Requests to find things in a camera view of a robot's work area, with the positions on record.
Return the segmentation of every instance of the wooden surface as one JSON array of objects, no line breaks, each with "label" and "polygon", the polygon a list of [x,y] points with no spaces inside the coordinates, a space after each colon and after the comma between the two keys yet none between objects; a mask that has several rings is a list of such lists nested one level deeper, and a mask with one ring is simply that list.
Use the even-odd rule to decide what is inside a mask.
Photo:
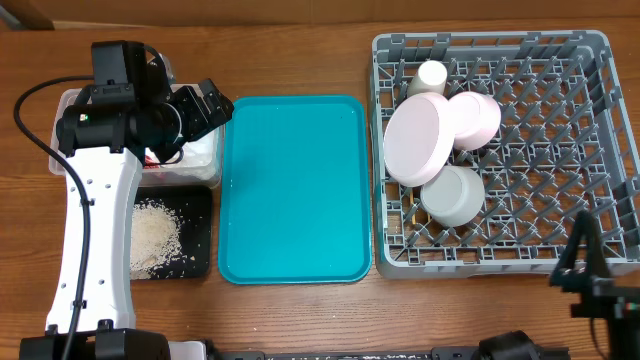
[{"label": "wooden surface", "polygon": [[[0,359],[40,336],[57,283],[65,187],[47,157],[16,129],[12,108],[47,79],[91,73],[93,41],[144,41],[169,56],[180,82],[214,79],[231,99],[249,95],[350,94],[366,105],[374,36],[385,32],[597,28],[611,41],[627,109],[640,136],[639,19],[518,20],[0,33]],[[61,93],[36,94],[23,120],[49,142]],[[217,247],[214,219],[214,248]],[[640,286],[640,274],[621,279]],[[543,345],[595,358],[586,320],[569,317],[574,295],[535,276],[385,280],[371,269],[356,284],[233,286],[216,267],[201,280],[135,282],[138,327],[171,340],[212,338],[222,350],[364,351],[472,345],[522,329]],[[605,343],[603,327],[598,327]]]}]

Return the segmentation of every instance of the gray dish rack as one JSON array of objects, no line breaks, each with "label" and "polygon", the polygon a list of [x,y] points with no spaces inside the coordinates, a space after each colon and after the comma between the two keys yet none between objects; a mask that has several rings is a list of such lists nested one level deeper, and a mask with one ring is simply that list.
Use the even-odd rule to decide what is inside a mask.
[{"label": "gray dish rack", "polygon": [[[503,114],[487,146],[449,156],[448,164],[472,168],[485,183],[482,211],[457,228],[431,221],[419,188],[399,185],[384,166],[384,129],[428,59],[448,68],[445,96],[488,94]],[[580,210],[596,215],[614,274],[640,268],[640,161],[601,32],[382,34],[373,40],[370,90],[376,264],[384,277],[549,273]]]}]

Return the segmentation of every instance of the wire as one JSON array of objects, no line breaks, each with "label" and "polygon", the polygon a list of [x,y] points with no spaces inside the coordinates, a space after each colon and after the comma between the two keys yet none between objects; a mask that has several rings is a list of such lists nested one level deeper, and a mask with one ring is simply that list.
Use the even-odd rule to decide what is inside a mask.
[{"label": "wire", "polygon": [[600,355],[600,357],[604,360],[607,360],[607,356],[600,350],[600,346],[598,346],[598,339],[596,338],[596,327],[594,325],[594,318],[589,319],[589,330],[591,332],[591,341],[593,341],[593,346],[596,347],[596,351]]},{"label": "wire", "polygon": [[178,150],[178,158],[171,161],[171,162],[163,162],[163,163],[145,163],[144,167],[147,166],[163,166],[163,165],[175,165],[177,163],[179,163],[180,161],[182,161],[182,159],[184,158],[184,150],[182,148],[180,148],[180,150]]},{"label": "wire", "polygon": [[53,79],[49,81],[45,81],[42,84],[36,85],[31,89],[27,90],[24,94],[20,95],[18,100],[16,101],[16,105],[13,108],[13,119],[18,126],[18,129],[22,131],[22,133],[31,140],[34,144],[36,144],[40,149],[49,154],[55,161],[57,161],[66,171],[67,174],[73,179],[73,182],[78,189],[78,193],[80,194],[80,203],[82,205],[82,219],[84,226],[84,233],[82,235],[82,255],[80,257],[80,268],[78,270],[78,285],[76,286],[76,297],[73,302],[73,313],[71,315],[71,323],[69,324],[69,332],[67,334],[67,339],[64,344],[64,350],[62,351],[62,360],[68,360],[71,353],[73,338],[78,329],[78,320],[80,319],[80,310],[83,306],[83,296],[84,296],[84,281],[87,275],[87,264],[89,262],[89,239],[91,234],[91,221],[89,217],[89,198],[87,196],[87,192],[82,185],[82,180],[78,176],[78,173],[71,167],[71,165],[58,154],[57,151],[51,149],[45,143],[43,143],[38,137],[36,137],[27,127],[24,125],[22,120],[20,119],[20,107],[22,103],[33,93],[38,90],[41,90],[47,86],[67,82],[67,81],[79,81],[79,80],[93,80],[93,76],[89,75],[81,75],[81,76],[67,76],[58,79]]}]

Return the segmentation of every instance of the teal rectangular tray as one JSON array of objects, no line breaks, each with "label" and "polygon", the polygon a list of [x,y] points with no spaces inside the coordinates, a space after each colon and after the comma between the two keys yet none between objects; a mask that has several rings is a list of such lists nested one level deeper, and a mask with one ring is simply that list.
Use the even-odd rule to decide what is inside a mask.
[{"label": "teal rectangular tray", "polygon": [[353,282],[371,267],[366,120],[353,97],[248,97],[226,125],[218,267],[235,284]]}]

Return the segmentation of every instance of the clear plastic container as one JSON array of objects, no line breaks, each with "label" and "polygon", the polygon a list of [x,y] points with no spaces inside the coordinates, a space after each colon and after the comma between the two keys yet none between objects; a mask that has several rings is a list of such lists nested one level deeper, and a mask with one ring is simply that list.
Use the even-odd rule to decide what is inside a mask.
[{"label": "clear plastic container", "polygon": [[[172,85],[175,91],[184,85]],[[202,96],[197,85],[191,85]],[[58,150],[58,138],[55,128],[58,119],[67,106],[72,105],[80,89],[65,91],[60,98],[58,111],[53,123],[51,133],[51,148]],[[224,142],[224,126],[221,126],[202,139],[193,143],[187,143],[184,149],[183,160],[175,165],[163,165],[157,168],[145,168],[142,170],[140,186],[166,186],[166,185],[206,185],[210,188],[218,186],[222,177],[222,149]],[[49,157],[49,171],[54,175],[64,175],[65,171],[53,158]]]}]

